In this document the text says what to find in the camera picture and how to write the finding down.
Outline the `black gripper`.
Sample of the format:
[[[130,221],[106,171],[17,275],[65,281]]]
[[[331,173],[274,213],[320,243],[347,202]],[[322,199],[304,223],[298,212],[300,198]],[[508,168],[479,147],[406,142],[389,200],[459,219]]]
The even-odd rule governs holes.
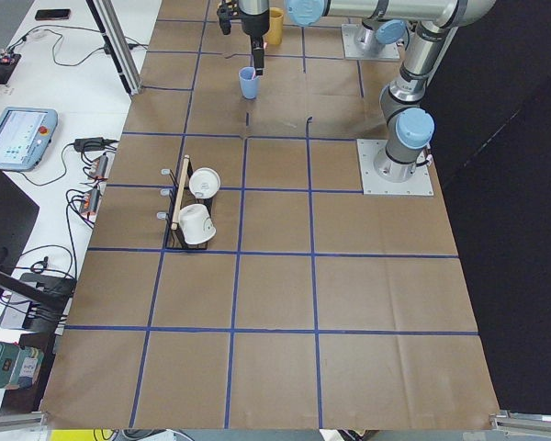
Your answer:
[[[221,1],[218,4],[217,16],[224,35],[230,35],[232,20],[242,22],[243,32],[250,36],[253,68],[257,70],[257,75],[263,75],[265,50],[263,35],[268,32],[270,26],[269,1]]]

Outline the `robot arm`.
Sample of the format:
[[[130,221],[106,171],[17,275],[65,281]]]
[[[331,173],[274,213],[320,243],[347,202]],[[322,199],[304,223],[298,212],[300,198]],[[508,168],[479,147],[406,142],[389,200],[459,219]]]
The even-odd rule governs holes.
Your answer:
[[[288,17],[300,27],[308,27],[322,17],[359,17],[365,19],[407,19],[430,21],[438,28],[461,27],[484,17],[492,1],[286,1]],[[217,16],[223,34],[231,33],[231,21],[240,20],[249,36],[255,73],[264,73],[264,35],[270,28],[268,0],[222,1]]]
[[[431,114],[420,108],[428,79],[438,64],[448,32],[484,17],[492,1],[379,1],[373,17],[417,22],[399,74],[380,94],[379,103],[388,125],[388,141],[374,160],[385,180],[409,180],[419,166],[417,158],[435,130]]]

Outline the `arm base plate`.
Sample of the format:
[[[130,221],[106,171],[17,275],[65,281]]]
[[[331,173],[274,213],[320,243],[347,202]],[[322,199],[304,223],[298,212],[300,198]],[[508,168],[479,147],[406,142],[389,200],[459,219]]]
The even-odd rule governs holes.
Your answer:
[[[361,24],[342,24],[341,32],[346,60],[398,62],[400,59],[397,43],[382,44],[372,29]]]
[[[420,153],[412,164],[398,164],[386,152],[386,140],[357,139],[359,169],[366,196],[432,197],[429,165]]]

